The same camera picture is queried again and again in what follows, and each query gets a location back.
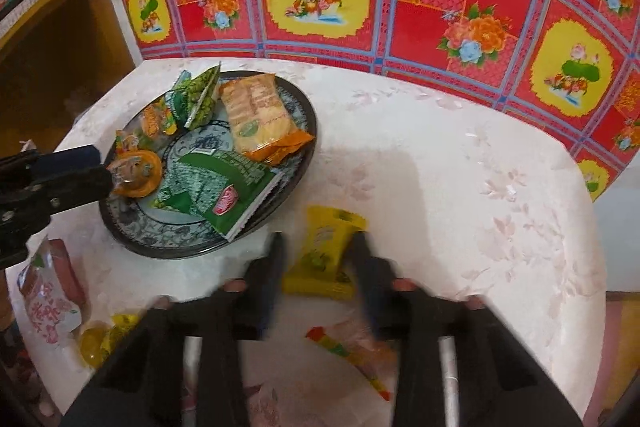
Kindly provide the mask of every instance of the plastic wrapper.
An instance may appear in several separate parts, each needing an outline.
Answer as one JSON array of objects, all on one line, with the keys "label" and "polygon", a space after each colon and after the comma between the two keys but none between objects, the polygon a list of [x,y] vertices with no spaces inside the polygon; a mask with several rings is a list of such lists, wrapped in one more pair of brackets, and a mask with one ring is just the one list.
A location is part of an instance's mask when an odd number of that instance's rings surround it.
[{"label": "plastic wrapper", "polygon": [[140,318],[132,314],[111,315],[113,326],[89,328],[80,335],[80,354],[82,359],[94,369],[100,367],[116,346],[129,333]]},{"label": "plastic wrapper", "polygon": [[333,326],[314,327],[306,337],[351,363],[385,401],[391,401],[384,381],[398,367],[396,352],[389,343],[375,340],[361,319],[351,317]]},{"label": "plastic wrapper", "polygon": [[283,291],[351,299],[354,286],[341,270],[342,253],[356,230],[366,230],[367,220],[330,206],[308,207],[306,220],[305,244],[296,263],[282,279]]},{"label": "plastic wrapper", "polygon": [[278,165],[287,155],[313,140],[297,128],[284,107],[274,74],[258,74],[222,84],[234,148],[247,158]]},{"label": "plastic wrapper", "polygon": [[113,179],[113,193],[128,198],[148,196],[162,179],[162,162],[151,151],[123,153],[107,168]]},{"label": "plastic wrapper", "polygon": [[183,71],[165,94],[166,105],[180,126],[193,130],[211,121],[218,99],[220,68],[219,64],[194,78],[189,71]]},{"label": "plastic wrapper", "polygon": [[165,173],[155,206],[202,216],[232,241],[281,177],[234,151],[194,149]]},{"label": "plastic wrapper", "polygon": [[116,155],[166,147],[178,127],[189,130],[209,123],[218,98],[220,64],[191,78],[183,71],[173,87],[147,105],[123,130],[116,131]]},{"label": "plastic wrapper", "polygon": [[67,335],[82,323],[84,292],[61,239],[42,243],[18,275],[18,289],[34,330],[47,344],[65,343]]},{"label": "plastic wrapper", "polygon": [[138,150],[157,151],[177,131],[177,123],[164,97],[147,105],[123,130],[116,131],[116,155]]}]

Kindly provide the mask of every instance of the orange snack package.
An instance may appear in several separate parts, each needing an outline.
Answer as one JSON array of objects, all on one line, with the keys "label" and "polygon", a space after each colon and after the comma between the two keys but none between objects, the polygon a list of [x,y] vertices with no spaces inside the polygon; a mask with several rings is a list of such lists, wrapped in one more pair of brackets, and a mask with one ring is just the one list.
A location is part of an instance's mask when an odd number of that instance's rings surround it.
[{"label": "orange snack package", "polygon": [[270,166],[314,139],[298,129],[278,96],[274,74],[238,78],[220,87],[236,152]]}]

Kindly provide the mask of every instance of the wooden cabinet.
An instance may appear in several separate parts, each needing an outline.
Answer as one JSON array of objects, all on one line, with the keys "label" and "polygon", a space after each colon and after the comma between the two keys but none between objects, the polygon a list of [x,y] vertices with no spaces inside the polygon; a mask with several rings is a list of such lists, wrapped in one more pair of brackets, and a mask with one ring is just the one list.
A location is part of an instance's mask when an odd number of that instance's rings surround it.
[{"label": "wooden cabinet", "polygon": [[111,0],[38,0],[0,39],[0,157],[51,152],[133,68]]}]

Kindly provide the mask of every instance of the yellow snack package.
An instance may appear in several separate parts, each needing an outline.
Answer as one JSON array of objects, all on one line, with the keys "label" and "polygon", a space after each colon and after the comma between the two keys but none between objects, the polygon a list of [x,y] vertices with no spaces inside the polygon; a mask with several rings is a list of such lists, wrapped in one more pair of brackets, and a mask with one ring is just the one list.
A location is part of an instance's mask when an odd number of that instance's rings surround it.
[{"label": "yellow snack package", "polygon": [[238,78],[220,87],[236,152],[276,166],[314,139],[297,128],[278,96],[274,74]]},{"label": "yellow snack package", "polygon": [[340,269],[342,253],[354,232],[366,230],[367,220],[330,206],[310,206],[306,215],[305,244],[298,260],[283,277],[284,293],[350,299],[354,287]]}]

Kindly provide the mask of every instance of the decorative plate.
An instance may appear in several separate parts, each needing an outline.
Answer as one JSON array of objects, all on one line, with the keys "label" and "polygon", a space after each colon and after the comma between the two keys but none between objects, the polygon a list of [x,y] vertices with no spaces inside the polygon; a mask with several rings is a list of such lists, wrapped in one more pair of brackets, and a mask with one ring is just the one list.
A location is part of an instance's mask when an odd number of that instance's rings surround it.
[{"label": "decorative plate", "polygon": [[[260,73],[223,71],[220,73],[220,79],[231,80],[254,74]],[[276,76],[276,85],[278,94],[296,125],[317,136],[316,114],[304,93],[279,76]],[[193,131],[179,130],[174,140],[158,151],[162,158],[163,170],[195,147],[233,149],[233,139],[222,102],[216,105],[214,117],[217,120],[212,120],[208,125]],[[315,147],[316,140],[313,140],[277,167],[284,172],[284,176],[236,239],[255,230],[287,199],[304,175]],[[111,147],[104,164],[111,163],[114,157],[115,144]],[[99,203],[100,215],[107,229],[129,250],[156,259],[181,259],[202,255],[228,245],[228,241],[216,233],[205,219],[155,208],[152,205],[155,197],[154,191],[145,198],[112,196]]]}]

